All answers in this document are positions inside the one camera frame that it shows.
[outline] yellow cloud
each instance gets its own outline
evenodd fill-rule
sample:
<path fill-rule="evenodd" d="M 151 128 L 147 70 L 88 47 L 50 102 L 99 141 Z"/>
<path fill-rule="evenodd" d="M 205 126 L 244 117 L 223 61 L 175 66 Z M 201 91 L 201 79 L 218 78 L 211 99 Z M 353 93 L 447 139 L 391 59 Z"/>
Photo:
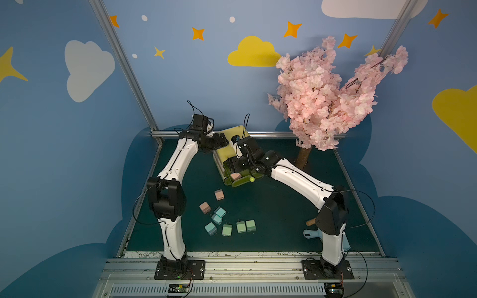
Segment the yellow cloud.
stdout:
<path fill-rule="evenodd" d="M 436 115 L 477 153 L 477 86 L 465 92 L 447 89 L 432 101 Z"/>
<path fill-rule="evenodd" d="M 247 36 L 238 44 L 237 50 L 228 55 L 227 61 L 233 66 L 267 67 L 275 66 L 280 57 L 271 42 Z"/>

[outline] aluminum frame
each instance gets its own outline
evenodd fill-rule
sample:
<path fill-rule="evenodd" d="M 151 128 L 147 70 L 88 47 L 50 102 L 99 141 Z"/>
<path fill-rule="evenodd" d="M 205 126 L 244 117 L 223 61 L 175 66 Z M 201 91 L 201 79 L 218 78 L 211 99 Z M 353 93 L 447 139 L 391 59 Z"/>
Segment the aluminum frame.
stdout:
<path fill-rule="evenodd" d="M 299 287 L 316 286 L 325 282 L 340 282 L 340 280 L 304 279 L 301 271 L 301 260 L 307 257 L 319 259 L 320 254 L 314 252 L 189 252 L 188 255 L 191 260 L 204 259 L 207 262 L 204 271 L 205 279 L 195 281 L 195 287 L 292 285 L 296 287 L 295 291 L 283 293 L 285 296 L 290 296 L 299 294 L 301 291 L 300 289 L 297 290 Z M 397 297 L 414 298 L 397 258 L 383 258 L 375 252 L 365 252 L 363 255 L 368 266 L 367 283 L 389 283 L 394 286 Z M 354 279 L 344 281 L 345 289 L 347 285 L 361 284 L 366 279 L 366 264 L 361 255 L 350 252 L 347 260 L 353 270 Z M 158 261 L 158 258 L 108 259 L 93 297 L 116 297 L 111 295 L 113 287 L 130 287 L 131 285 L 137 287 L 147 285 L 166 286 L 169 283 L 177 283 L 177 281 L 154 280 L 154 272 Z M 135 293 L 131 297 L 147 296 L 146 294 Z M 231 293 L 217 290 L 207 293 L 207 295 L 230 296 Z M 191 296 L 203 295 L 192 292 Z"/>
<path fill-rule="evenodd" d="M 250 136 L 256 139 L 296 139 L 297 136 L 293 134 L 292 131 L 289 132 L 275 132 L 275 131 L 251 131 L 248 132 Z M 153 138 L 167 138 L 167 139 L 177 139 L 178 134 L 175 131 L 168 130 L 158 130 L 151 131 L 151 136 Z M 342 139 L 346 134 L 336 134 L 335 139 Z"/>
<path fill-rule="evenodd" d="M 126 58 L 126 53 L 124 52 L 124 48 L 119 41 L 119 37 L 116 34 L 116 30 L 111 24 L 111 20 L 109 19 L 109 14 L 106 9 L 106 6 L 104 5 L 102 0 L 89 0 L 89 2 L 94 10 L 96 18 L 98 19 L 99 23 L 101 24 L 101 27 L 103 28 L 104 34 L 106 35 L 109 43 L 111 44 L 113 52 L 118 59 L 119 65 L 121 65 L 121 68 L 123 69 L 124 75 L 129 82 L 129 86 L 131 87 L 131 90 L 136 97 L 137 103 L 139 104 L 139 107 L 143 112 L 147 124 L 149 125 L 151 130 L 157 130 L 157 124 L 154 120 L 154 116 L 152 115 L 151 109 L 147 104 L 147 100 L 144 96 L 141 86 L 139 85 L 139 82 L 134 75 L 133 68 L 131 67 L 131 64 L 129 63 L 128 59 Z"/>
<path fill-rule="evenodd" d="M 413 12 L 415 5 L 419 1 L 423 1 L 423 0 L 407 0 L 406 1 L 403 8 L 401 9 L 401 12 L 397 16 L 396 21 L 391 27 L 391 30 L 386 36 L 386 39 L 384 40 L 383 45 L 381 46 L 381 50 L 378 53 L 380 57 L 386 57 L 394 49 L 399 38 L 403 34 L 404 29 L 406 28 L 407 24 L 411 20 L 411 14 Z"/>
<path fill-rule="evenodd" d="M 156 154 L 154 156 L 154 160 L 152 162 L 152 165 L 151 165 L 151 168 L 149 169 L 149 173 L 147 175 L 147 177 L 151 177 L 153 172 L 154 172 L 154 169 L 156 168 L 156 164 L 157 164 L 157 161 L 159 159 L 159 154 L 161 153 L 161 149 L 162 149 L 162 139 L 158 139 L 157 140 L 159 142 L 158 144 L 158 147 L 157 147 L 157 151 L 156 151 Z M 141 190 L 141 193 L 143 193 L 145 190 L 146 190 L 146 184 L 147 184 L 147 179 L 146 181 L 144 182 L 144 186 Z M 137 204 L 136 204 L 136 207 L 134 209 L 134 216 L 136 216 L 136 218 L 139 216 L 139 211 L 141 210 L 141 207 L 143 205 L 143 201 L 144 201 L 144 198 L 145 198 L 145 193 L 142 194 L 139 199 L 137 200 Z M 136 220 L 134 219 L 133 216 L 131 216 L 131 219 L 129 220 L 129 224 L 127 226 L 127 229 L 124 233 L 124 236 L 123 236 L 123 240 L 121 241 L 121 245 L 119 246 L 119 249 L 116 253 L 116 257 L 123 257 L 124 254 L 126 253 L 126 249 L 127 249 L 127 245 L 129 243 L 129 239 L 131 238 L 131 234 L 134 230 L 134 226 L 136 225 Z"/>
<path fill-rule="evenodd" d="M 353 182 L 351 182 L 351 178 L 350 176 L 348 175 L 348 171 L 346 170 L 346 167 L 344 166 L 343 164 L 343 160 L 341 160 L 341 157 L 338 153 L 338 150 L 336 149 L 333 149 L 333 152 L 334 152 L 334 155 L 336 157 L 336 159 L 338 160 L 338 163 L 340 164 L 340 168 L 341 168 L 341 171 L 343 172 L 343 175 L 346 179 L 346 182 L 348 183 L 348 186 L 350 187 L 350 189 L 355 189 L 354 186 L 353 186 Z M 351 193 L 353 194 L 353 197 L 354 199 L 356 200 L 356 203 L 358 204 L 359 206 L 359 209 L 361 211 L 361 214 L 363 215 L 364 217 L 364 221 L 365 222 L 368 222 L 366 225 L 368 226 L 369 230 L 371 231 L 371 234 L 373 235 L 374 237 L 374 240 L 376 241 L 376 244 L 378 245 L 378 249 L 379 249 L 379 253 L 385 257 L 386 256 L 386 253 L 384 253 L 384 250 L 383 250 L 383 247 L 381 246 L 381 243 L 379 242 L 379 239 L 378 239 L 378 236 L 376 235 L 376 232 L 373 228 L 373 225 L 371 224 L 371 222 L 369 221 L 369 217 L 368 217 L 368 214 L 366 213 L 366 210 L 364 209 L 364 206 L 363 204 L 361 203 L 361 200 L 359 199 L 359 196 L 358 196 L 358 193 L 354 190 L 351 191 Z"/>

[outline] pink block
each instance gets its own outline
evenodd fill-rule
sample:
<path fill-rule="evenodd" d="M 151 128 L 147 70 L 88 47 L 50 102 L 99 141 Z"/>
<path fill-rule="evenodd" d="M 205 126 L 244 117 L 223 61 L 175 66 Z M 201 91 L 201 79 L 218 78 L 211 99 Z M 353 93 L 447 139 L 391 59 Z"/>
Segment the pink block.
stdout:
<path fill-rule="evenodd" d="M 210 208 L 210 206 L 207 204 L 207 202 L 203 202 L 202 204 L 200 204 L 200 210 L 202 210 L 202 212 L 204 212 L 204 214 L 210 212 L 212 209 Z"/>
<path fill-rule="evenodd" d="M 240 175 L 240 173 L 232 173 L 230 174 L 230 178 L 232 178 L 232 180 L 237 180 L 237 179 L 240 179 L 242 178 L 242 175 Z"/>
<path fill-rule="evenodd" d="M 215 198 L 217 198 L 218 201 L 223 199 L 224 198 L 224 192 L 221 189 L 216 190 L 215 191 Z"/>

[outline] wooden stick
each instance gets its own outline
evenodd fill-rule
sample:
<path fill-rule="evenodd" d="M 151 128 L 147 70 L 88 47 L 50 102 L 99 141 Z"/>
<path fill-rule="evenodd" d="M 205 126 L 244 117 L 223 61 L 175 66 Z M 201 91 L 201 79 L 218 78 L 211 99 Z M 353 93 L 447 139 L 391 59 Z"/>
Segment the wooden stick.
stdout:
<path fill-rule="evenodd" d="M 316 217 L 313 218 L 313 219 L 310 219 L 309 221 L 307 221 L 307 222 L 306 222 L 306 226 L 312 226 L 312 225 L 314 225 L 314 224 L 315 224 L 315 219 L 316 219 Z"/>

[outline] pink flower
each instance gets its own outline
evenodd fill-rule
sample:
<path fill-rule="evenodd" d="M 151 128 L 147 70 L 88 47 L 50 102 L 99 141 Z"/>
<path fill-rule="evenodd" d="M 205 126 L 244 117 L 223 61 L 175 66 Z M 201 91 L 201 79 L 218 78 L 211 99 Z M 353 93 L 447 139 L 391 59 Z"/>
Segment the pink flower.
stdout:
<path fill-rule="evenodd" d="M 336 51 L 333 37 L 323 39 L 322 48 L 295 57 L 287 54 L 277 62 L 283 73 L 278 77 L 277 97 L 268 96 L 269 104 L 290 118 L 290 129 L 297 136 L 297 146 L 319 150 L 336 148 L 335 134 L 347 132 L 373 111 L 376 86 L 384 76 L 400 73 L 408 62 L 405 47 L 385 60 L 377 53 L 355 69 L 341 89 L 341 77 L 332 72 Z"/>

